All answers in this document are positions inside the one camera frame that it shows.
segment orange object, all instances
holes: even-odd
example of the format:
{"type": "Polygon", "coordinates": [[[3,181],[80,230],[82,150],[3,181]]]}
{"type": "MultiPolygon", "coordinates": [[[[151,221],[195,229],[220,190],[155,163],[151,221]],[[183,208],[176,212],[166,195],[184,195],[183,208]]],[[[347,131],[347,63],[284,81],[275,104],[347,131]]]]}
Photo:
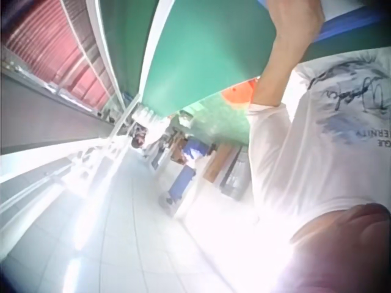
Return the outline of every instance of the orange object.
{"type": "Polygon", "coordinates": [[[256,85],[256,79],[242,82],[241,84],[234,85],[229,89],[223,90],[222,96],[224,100],[232,106],[239,106],[239,104],[247,104],[251,100],[256,85]]]}

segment corridor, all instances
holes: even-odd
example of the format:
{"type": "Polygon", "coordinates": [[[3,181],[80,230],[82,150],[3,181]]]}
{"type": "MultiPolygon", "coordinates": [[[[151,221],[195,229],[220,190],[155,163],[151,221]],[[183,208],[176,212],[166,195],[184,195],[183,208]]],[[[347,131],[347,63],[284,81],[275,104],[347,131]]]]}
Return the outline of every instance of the corridor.
{"type": "Polygon", "coordinates": [[[161,209],[155,182],[128,150],[96,194],[59,196],[4,260],[5,276],[18,292],[232,292],[161,209]]]}

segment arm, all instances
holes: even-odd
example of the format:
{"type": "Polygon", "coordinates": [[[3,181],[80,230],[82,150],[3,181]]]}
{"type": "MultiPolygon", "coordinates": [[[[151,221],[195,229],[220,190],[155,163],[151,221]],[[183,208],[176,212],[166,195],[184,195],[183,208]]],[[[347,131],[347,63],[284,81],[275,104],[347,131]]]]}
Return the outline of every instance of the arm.
{"type": "Polygon", "coordinates": [[[268,7],[277,37],[252,104],[278,107],[290,74],[318,36],[324,15],[320,0],[268,0],[268,7]]]}

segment white t-shirt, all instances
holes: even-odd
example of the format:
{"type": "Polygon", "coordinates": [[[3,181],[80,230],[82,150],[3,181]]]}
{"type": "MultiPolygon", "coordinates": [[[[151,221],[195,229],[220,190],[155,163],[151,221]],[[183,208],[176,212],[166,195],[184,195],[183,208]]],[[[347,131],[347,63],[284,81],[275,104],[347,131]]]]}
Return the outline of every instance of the white t-shirt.
{"type": "Polygon", "coordinates": [[[357,204],[391,209],[391,79],[364,61],[312,81],[291,123],[285,105],[251,105],[249,157],[260,220],[289,239],[357,204]]]}

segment green board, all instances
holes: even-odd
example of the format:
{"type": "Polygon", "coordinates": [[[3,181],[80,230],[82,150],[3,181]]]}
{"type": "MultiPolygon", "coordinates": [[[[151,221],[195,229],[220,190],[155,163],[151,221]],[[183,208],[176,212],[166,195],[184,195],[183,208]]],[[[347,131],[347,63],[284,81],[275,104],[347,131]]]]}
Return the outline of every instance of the green board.
{"type": "Polygon", "coordinates": [[[104,33],[120,91],[135,96],[158,0],[100,0],[104,33]]]}
{"type": "MultiPolygon", "coordinates": [[[[314,44],[305,59],[391,44],[384,25],[357,29],[314,44]]],[[[274,26],[257,0],[176,0],[158,43],[143,103],[174,113],[265,67],[274,26]]]]}
{"type": "Polygon", "coordinates": [[[220,93],[211,95],[184,109],[194,117],[190,131],[205,143],[231,141],[239,145],[248,145],[250,126],[245,109],[229,106],[220,93]]]}

